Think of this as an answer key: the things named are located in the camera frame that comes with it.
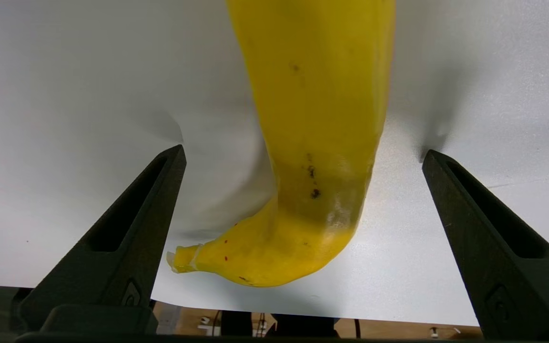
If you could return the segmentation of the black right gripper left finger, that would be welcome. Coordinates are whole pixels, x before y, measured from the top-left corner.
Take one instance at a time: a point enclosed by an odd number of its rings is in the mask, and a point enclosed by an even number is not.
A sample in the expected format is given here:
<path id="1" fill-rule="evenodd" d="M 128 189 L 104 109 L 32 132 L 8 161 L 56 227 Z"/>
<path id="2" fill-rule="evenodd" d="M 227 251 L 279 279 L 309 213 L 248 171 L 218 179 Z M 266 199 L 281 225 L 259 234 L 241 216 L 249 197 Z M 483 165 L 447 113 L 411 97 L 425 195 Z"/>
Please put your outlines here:
<path id="1" fill-rule="evenodd" d="M 158 154 L 20 302 L 28 333 L 155 331 L 155 277 L 183 180 L 176 145 Z"/>

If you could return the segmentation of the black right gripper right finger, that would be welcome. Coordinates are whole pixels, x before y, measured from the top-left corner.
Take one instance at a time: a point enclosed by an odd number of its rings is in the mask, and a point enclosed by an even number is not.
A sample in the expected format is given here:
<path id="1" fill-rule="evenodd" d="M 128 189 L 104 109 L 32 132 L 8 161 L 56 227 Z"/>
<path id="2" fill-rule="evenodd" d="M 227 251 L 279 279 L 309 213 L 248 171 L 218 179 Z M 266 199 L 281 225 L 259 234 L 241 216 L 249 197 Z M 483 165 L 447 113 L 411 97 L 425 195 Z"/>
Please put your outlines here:
<path id="1" fill-rule="evenodd" d="M 549 340 L 549 243 L 455 159 L 422 164 L 486 340 Z"/>

